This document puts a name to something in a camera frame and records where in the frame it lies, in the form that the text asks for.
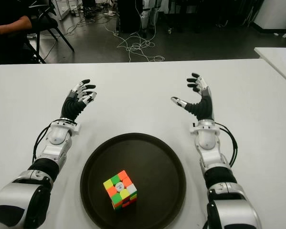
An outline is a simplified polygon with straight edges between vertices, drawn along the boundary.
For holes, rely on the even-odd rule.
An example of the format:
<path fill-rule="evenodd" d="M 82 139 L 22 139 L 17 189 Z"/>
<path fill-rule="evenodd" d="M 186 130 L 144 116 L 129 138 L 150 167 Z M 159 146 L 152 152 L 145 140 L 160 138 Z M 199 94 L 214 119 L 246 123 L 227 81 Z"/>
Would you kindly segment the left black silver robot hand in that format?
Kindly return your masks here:
<path fill-rule="evenodd" d="M 96 86 L 90 79 L 78 82 L 67 95 L 61 110 L 60 118 L 75 121 L 78 115 L 94 101 L 97 93 L 92 91 Z"/>

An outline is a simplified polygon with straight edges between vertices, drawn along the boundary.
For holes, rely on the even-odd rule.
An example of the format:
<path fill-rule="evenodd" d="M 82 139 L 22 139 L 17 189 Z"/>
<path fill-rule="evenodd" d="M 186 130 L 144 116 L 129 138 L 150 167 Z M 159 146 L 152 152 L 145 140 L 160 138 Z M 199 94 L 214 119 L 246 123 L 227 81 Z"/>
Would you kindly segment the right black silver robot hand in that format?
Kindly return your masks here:
<path fill-rule="evenodd" d="M 191 78 L 187 78 L 187 82 L 187 86 L 198 93 L 201 100 L 192 104 L 173 96 L 171 97 L 172 102 L 196 116 L 198 121 L 204 119 L 214 121 L 212 94 L 206 81 L 199 74 L 192 73 Z"/>

